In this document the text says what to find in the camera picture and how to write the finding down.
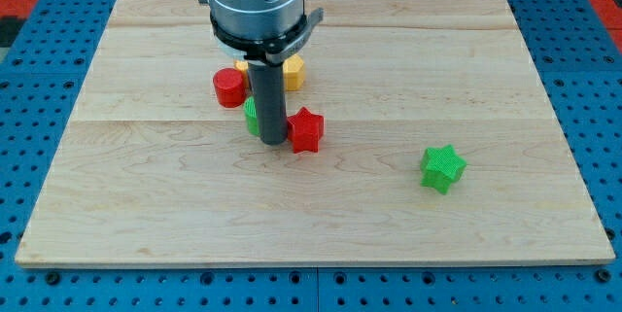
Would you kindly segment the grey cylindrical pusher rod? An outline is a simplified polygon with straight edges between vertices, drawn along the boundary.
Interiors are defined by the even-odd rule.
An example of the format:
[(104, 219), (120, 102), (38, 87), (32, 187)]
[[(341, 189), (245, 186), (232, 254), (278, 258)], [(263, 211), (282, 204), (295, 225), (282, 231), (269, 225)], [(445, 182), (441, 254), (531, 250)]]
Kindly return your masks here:
[(283, 67), (249, 63), (248, 76), (256, 106), (259, 138), (280, 145), (288, 136)]

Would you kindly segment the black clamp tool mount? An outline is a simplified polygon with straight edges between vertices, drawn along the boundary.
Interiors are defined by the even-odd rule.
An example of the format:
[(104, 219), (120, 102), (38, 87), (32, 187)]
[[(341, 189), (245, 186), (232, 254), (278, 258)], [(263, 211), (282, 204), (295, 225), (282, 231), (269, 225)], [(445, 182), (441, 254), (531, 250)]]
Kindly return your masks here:
[(274, 38), (251, 40), (225, 32), (217, 20), (210, 16), (218, 46), (227, 55), (268, 66), (281, 65), (299, 52), (309, 40), (313, 29), (323, 20), (324, 9), (317, 8), (309, 15), (303, 14), (292, 28)]

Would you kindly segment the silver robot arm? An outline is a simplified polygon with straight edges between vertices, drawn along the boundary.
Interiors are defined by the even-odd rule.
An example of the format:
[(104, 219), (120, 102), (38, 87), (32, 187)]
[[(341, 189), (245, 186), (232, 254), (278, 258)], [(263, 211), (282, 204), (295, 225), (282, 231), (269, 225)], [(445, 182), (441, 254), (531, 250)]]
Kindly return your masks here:
[(248, 63), (260, 140), (283, 143), (288, 137), (283, 66), (305, 46), (324, 10), (306, 13), (304, 0), (200, 1), (210, 8), (221, 48)]

